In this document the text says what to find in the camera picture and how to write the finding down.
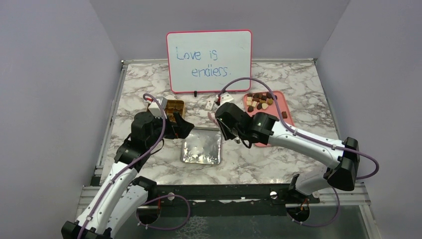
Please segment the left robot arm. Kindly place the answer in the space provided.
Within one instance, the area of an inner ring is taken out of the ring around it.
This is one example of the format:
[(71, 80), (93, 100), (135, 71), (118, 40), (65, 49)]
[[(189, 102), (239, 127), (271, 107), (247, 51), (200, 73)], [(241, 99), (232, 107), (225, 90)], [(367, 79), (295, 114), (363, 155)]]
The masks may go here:
[(65, 239), (111, 239), (141, 204), (156, 200), (155, 181), (137, 174), (163, 139), (185, 139), (194, 124), (173, 114), (175, 122), (140, 112), (131, 133), (118, 148), (109, 175), (94, 199), (74, 222), (67, 221), (61, 234)]

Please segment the pink silicone tongs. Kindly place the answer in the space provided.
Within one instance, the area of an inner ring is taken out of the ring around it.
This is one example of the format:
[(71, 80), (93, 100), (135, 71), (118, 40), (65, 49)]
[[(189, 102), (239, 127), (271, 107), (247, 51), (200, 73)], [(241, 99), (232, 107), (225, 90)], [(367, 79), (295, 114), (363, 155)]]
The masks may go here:
[(216, 126), (218, 126), (218, 121), (215, 118), (215, 114), (213, 112), (208, 112), (208, 118), (211, 120)]

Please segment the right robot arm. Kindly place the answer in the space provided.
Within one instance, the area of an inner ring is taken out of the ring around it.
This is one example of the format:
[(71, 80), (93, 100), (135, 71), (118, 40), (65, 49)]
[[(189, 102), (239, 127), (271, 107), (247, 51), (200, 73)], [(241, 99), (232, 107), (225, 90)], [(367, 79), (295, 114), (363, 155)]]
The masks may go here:
[(280, 146), (323, 164), (319, 169), (294, 176), (287, 189), (292, 202), (298, 203), (313, 192), (328, 187), (354, 190), (360, 160), (356, 153), (357, 140), (347, 138), (342, 142), (299, 131), (267, 113), (250, 116), (233, 103), (222, 104), (215, 118), (225, 140), (238, 138), (247, 148), (254, 143)]

